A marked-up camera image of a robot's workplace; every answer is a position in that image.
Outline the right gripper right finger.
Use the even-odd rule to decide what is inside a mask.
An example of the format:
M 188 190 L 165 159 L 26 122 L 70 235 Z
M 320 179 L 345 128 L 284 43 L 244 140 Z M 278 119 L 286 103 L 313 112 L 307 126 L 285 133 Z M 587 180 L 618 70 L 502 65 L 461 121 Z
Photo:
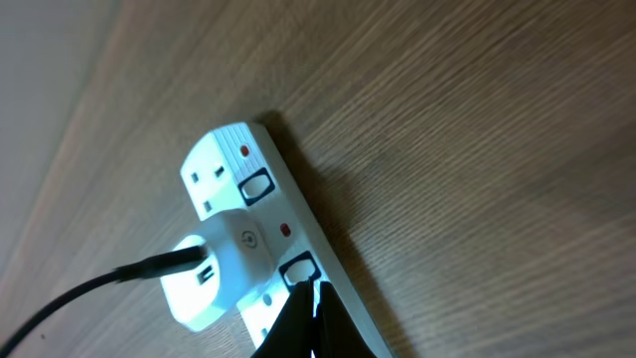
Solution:
M 313 337 L 316 358 L 376 358 L 331 282 L 320 283 Z

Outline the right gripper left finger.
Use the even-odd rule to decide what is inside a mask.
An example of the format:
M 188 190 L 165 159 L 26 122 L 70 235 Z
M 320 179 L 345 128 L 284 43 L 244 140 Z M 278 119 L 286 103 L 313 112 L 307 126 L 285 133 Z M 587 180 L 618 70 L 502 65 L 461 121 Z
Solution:
M 312 282 L 301 281 L 295 284 L 252 358 L 310 358 L 313 303 Z

